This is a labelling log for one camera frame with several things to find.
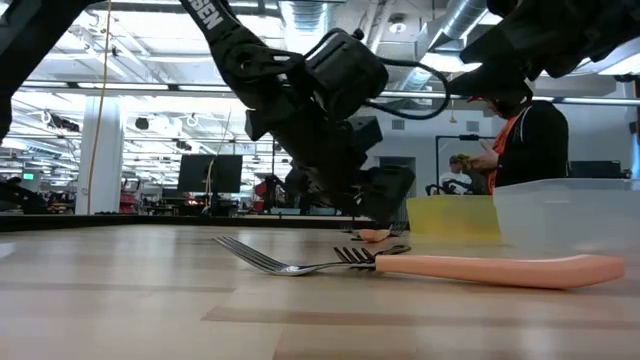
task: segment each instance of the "wooden table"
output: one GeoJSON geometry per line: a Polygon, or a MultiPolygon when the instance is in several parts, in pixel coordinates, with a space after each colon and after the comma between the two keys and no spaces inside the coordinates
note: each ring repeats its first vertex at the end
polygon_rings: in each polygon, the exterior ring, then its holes
{"type": "MultiPolygon", "coordinates": [[[[2,234],[0,359],[640,358],[638,249],[625,251],[625,280],[565,292],[354,270],[274,277],[234,258],[216,235],[296,263],[362,244],[293,229],[2,234]]],[[[540,255],[424,244],[413,253],[540,255]]]]}

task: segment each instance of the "plastic container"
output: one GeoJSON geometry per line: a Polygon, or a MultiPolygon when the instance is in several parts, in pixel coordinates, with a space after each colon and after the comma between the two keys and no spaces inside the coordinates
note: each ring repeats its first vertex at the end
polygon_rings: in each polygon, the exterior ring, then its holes
{"type": "Polygon", "coordinates": [[[607,251],[640,244],[640,181],[556,179],[497,188],[503,242],[607,251]]]}
{"type": "Polygon", "coordinates": [[[439,195],[407,200],[412,242],[500,245],[490,196],[439,195]]]}

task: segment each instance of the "black shirt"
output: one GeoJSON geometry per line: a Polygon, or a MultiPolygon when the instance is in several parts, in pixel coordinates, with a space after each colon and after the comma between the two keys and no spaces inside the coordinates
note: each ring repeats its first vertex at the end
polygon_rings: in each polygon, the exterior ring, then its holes
{"type": "Polygon", "coordinates": [[[550,102],[533,101],[516,120],[498,160],[496,187],[567,175],[569,126],[550,102]]]}

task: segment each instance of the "orange vest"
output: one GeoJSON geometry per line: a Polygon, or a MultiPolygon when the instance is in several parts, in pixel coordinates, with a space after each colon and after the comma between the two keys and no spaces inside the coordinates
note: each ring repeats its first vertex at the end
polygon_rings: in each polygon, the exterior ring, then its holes
{"type": "MultiPolygon", "coordinates": [[[[502,127],[500,133],[496,137],[496,141],[493,143],[493,151],[497,152],[498,155],[502,155],[504,153],[504,148],[507,146],[507,138],[509,137],[509,133],[513,126],[516,124],[520,115],[525,117],[530,107],[524,109],[520,114],[516,116],[512,116],[507,120],[507,123],[502,127]]],[[[489,190],[489,195],[493,195],[493,190],[496,188],[496,176],[498,174],[498,168],[495,168],[492,172],[487,176],[487,189],[489,190]]]]}

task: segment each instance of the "yellow container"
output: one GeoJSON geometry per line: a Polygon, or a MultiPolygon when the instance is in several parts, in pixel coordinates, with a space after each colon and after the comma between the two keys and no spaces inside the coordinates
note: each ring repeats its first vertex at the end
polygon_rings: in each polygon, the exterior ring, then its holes
{"type": "Polygon", "coordinates": [[[407,201],[412,241],[501,243],[491,196],[441,195],[407,201]]]}

